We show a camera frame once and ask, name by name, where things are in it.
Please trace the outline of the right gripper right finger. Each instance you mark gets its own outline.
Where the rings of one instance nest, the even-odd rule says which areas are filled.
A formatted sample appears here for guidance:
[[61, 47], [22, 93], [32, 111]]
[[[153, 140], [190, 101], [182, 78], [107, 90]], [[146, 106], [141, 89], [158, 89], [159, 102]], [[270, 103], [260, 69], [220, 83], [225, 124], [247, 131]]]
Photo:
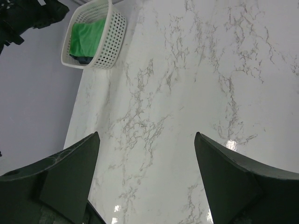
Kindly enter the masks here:
[[197, 132], [195, 151], [215, 224], [297, 224], [299, 175], [228, 149]]

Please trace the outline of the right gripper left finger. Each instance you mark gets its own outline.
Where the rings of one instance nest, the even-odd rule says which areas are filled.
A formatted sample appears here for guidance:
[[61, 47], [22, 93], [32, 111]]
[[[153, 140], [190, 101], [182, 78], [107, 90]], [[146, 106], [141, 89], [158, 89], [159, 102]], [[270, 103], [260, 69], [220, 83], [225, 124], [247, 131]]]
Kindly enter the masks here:
[[97, 132], [0, 177], [2, 224], [99, 224], [88, 201], [100, 147]]

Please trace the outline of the dark blue towel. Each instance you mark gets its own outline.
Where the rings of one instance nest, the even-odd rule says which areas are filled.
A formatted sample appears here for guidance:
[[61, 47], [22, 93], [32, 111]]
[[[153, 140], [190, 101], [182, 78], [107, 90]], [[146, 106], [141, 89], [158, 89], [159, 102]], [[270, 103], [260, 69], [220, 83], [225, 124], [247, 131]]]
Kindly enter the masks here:
[[70, 54], [70, 57], [78, 61], [80, 64], [89, 64], [93, 60], [93, 57], [88, 56], [74, 56]]

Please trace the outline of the green towel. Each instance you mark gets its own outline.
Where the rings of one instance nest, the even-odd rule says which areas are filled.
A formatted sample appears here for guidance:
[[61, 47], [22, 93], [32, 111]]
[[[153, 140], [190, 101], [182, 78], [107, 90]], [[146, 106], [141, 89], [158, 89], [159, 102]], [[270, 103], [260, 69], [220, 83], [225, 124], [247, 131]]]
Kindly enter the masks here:
[[92, 23], [74, 23], [71, 30], [70, 55], [94, 57], [105, 27], [106, 19]]

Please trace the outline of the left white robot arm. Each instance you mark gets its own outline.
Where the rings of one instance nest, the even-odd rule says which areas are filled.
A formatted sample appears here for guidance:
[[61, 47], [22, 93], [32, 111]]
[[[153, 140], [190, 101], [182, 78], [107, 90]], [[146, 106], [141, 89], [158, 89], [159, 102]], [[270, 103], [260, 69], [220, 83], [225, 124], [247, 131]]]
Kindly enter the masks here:
[[20, 45], [29, 28], [42, 29], [65, 18], [69, 8], [58, 0], [2, 0], [0, 2], [0, 50], [11, 43]]

